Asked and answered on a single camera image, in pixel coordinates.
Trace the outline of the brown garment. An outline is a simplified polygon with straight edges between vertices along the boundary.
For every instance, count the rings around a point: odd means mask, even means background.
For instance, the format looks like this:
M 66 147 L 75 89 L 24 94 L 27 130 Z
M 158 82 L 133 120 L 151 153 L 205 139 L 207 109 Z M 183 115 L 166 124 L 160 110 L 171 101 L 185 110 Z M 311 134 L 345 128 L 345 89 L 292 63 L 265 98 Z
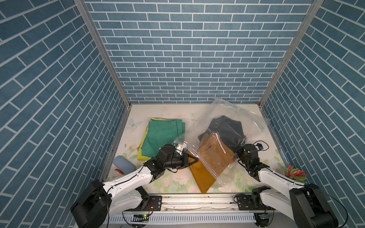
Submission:
M 215 182 L 225 186 L 231 181 L 228 168 L 234 162 L 235 154 L 218 133 L 204 134 L 198 148 L 189 154 L 198 158 L 189 169 L 201 193 L 206 194 Z

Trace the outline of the clear plastic vacuum bag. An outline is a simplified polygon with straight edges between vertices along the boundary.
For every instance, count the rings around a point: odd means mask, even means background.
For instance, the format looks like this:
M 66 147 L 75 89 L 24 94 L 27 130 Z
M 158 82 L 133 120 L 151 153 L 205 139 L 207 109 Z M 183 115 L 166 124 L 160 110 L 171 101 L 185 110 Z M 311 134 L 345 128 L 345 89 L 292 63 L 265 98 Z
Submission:
M 201 192 L 234 179 L 237 151 L 266 130 L 269 119 L 221 98 L 214 100 L 174 144 L 191 155 L 190 171 Z

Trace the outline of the black garment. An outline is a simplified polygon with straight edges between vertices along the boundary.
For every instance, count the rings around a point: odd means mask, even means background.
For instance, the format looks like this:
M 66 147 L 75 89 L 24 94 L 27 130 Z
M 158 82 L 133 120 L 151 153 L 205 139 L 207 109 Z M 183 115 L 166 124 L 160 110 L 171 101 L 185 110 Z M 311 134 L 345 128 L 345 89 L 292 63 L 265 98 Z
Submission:
M 241 122 L 226 116 L 212 119 L 207 130 L 199 135 L 198 139 L 201 141 L 206 134 L 213 133 L 218 133 L 221 141 L 233 152 L 236 152 L 246 141 Z

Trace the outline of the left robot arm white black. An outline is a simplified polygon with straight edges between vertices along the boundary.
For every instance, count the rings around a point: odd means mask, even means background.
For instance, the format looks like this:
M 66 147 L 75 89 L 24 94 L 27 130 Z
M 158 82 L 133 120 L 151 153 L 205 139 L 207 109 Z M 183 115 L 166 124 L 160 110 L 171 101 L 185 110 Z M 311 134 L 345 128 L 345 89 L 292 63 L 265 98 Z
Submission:
M 166 144 L 141 168 L 107 182 L 91 182 L 71 206 L 80 228 L 98 228 L 112 215 L 129 209 L 144 208 L 149 200 L 143 186 L 162 177 L 166 170 L 181 170 L 198 162 L 185 148 Z

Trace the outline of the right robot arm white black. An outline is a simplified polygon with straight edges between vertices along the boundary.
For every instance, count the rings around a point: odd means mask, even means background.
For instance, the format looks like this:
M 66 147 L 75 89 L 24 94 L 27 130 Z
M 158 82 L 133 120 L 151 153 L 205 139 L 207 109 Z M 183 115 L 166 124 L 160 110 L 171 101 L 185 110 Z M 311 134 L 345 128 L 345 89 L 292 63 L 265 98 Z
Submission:
M 239 164 L 263 183 L 251 194 L 254 208 L 275 209 L 292 219 L 299 228 L 338 228 L 338 219 L 325 194 L 314 184 L 303 184 L 277 173 L 258 157 L 259 144 L 245 144 L 236 150 Z

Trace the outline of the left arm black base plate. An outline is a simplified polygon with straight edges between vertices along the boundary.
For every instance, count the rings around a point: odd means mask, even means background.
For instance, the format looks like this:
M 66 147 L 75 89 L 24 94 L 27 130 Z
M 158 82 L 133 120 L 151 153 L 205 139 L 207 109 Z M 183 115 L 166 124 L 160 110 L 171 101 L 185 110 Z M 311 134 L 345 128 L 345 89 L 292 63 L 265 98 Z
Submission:
M 152 195 L 148 198 L 143 198 L 136 211 L 160 211 L 162 199 L 161 195 Z

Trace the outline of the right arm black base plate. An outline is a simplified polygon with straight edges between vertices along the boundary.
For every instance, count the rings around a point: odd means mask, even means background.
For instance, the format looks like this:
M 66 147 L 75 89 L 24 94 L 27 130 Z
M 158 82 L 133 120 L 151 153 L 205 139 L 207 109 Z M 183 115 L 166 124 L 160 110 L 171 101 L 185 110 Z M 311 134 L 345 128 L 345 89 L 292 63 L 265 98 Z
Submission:
M 251 195 L 237 194 L 233 197 L 233 200 L 238 205 L 240 211 L 272 211 L 275 210 L 265 205 L 255 205 Z

